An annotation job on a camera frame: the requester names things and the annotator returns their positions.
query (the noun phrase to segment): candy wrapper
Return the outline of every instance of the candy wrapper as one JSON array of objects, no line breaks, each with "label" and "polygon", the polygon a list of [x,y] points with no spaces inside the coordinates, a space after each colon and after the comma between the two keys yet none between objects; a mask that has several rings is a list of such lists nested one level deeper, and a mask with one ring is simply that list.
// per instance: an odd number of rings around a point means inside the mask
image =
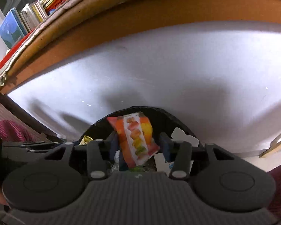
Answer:
[{"label": "candy wrapper", "polygon": [[152,139],[151,123],[142,112],[109,117],[107,120],[118,133],[123,157],[129,168],[143,165],[158,152],[159,146]]}]

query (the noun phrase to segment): snack package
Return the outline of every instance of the snack package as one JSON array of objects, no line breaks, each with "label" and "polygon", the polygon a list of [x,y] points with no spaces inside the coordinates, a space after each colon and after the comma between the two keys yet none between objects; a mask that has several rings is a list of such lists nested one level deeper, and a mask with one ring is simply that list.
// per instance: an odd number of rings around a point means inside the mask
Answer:
[{"label": "snack package", "polygon": [[159,150],[152,139],[152,125],[142,113],[109,117],[108,122],[119,136],[120,147],[129,168],[143,165]]}]

